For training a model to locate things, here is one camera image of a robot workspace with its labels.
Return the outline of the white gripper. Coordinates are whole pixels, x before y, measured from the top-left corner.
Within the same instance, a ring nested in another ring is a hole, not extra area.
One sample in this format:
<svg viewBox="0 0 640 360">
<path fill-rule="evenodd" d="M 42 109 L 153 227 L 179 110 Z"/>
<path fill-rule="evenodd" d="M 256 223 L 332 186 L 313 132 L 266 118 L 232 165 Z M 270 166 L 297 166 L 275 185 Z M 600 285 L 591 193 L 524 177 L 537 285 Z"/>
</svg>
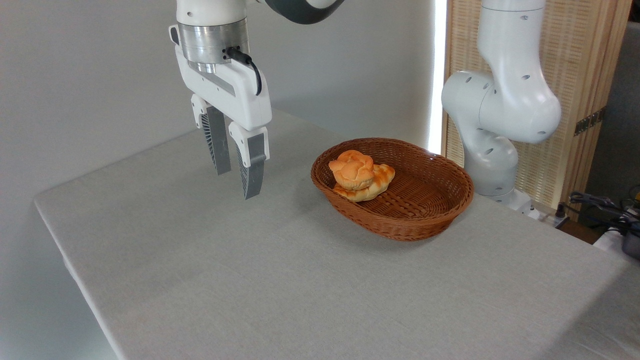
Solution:
<svg viewBox="0 0 640 360">
<path fill-rule="evenodd" d="M 262 91 L 257 94 L 256 72 L 249 64 L 233 59 L 217 64 L 214 73 L 201 73 L 190 67 L 180 46 L 174 46 L 174 54 L 185 86 L 194 93 L 190 98 L 194 120 L 203 130 L 216 173 L 231 171 L 226 115 L 235 121 L 229 125 L 229 133 L 235 142 L 244 198 L 257 196 L 265 161 L 270 159 L 265 126 L 273 118 L 265 76 L 260 74 Z"/>
</svg>

